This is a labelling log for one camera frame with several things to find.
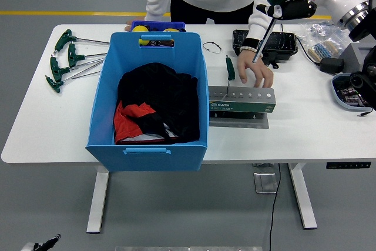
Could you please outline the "person's left hand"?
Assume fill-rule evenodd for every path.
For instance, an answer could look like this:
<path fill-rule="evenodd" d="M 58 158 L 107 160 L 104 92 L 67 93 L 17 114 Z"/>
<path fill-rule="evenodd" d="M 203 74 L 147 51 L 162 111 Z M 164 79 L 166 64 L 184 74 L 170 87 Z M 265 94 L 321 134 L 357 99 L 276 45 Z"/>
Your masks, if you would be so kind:
<path fill-rule="evenodd" d="M 258 59 L 256 63 L 253 62 L 255 53 L 250 50 L 243 50 L 239 53 L 237 58 L 237 70 L 242 84 L 247 83 L 246 70 L 249 69 L 254 73 L 255 83 L 254 87 L 271 88 L 274 80 L 274 73 L 271 69 L 265 66 L 262 59 Z"/>

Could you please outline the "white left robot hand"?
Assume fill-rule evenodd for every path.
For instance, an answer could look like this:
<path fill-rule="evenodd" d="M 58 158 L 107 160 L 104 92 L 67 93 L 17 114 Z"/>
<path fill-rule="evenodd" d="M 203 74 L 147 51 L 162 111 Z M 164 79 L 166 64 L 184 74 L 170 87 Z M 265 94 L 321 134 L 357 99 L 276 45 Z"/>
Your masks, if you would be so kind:
<path fill-rule="evenodd" d="M 21 251 L 46 251 L 54 247 L 54 245 L 61 239 L 61 234 L 57 234 L 53 238 L 47 240 L 45 243 L 28 242 Z"/>

